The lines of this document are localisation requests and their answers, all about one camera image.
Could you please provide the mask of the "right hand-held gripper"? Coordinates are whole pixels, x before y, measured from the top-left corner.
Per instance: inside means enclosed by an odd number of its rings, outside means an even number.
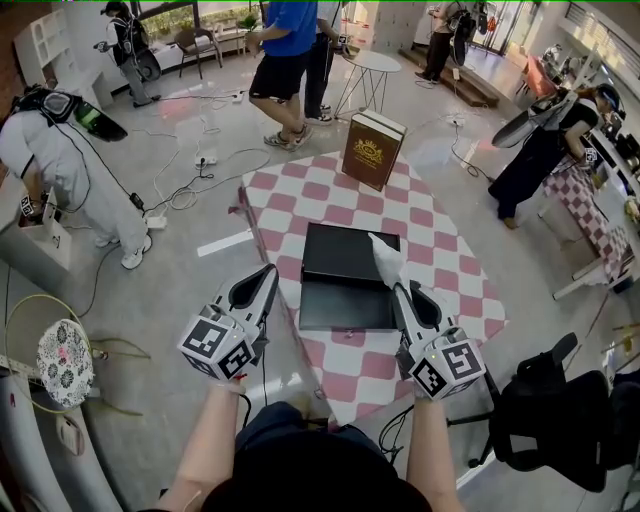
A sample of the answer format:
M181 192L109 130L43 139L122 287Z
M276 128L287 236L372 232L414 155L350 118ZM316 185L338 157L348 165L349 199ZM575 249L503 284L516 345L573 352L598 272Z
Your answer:
M476 341L462 328L451 327L453 314L441 294L415 280L409 292L400 283L393 287L394 316L402 332L396 352L401 378L414 384L416 395L429 400L466 390L486 372ZM443 333L421 340L421 326Z

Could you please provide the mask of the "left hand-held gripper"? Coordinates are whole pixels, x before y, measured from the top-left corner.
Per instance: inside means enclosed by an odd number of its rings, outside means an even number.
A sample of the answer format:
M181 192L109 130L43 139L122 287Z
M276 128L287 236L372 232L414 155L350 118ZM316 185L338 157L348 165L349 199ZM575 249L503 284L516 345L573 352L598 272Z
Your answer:
M266 318L278 284L274 264L235 273L218 288L213 302L191 317L177 349L194 369L220 381L257 366L268 344Z

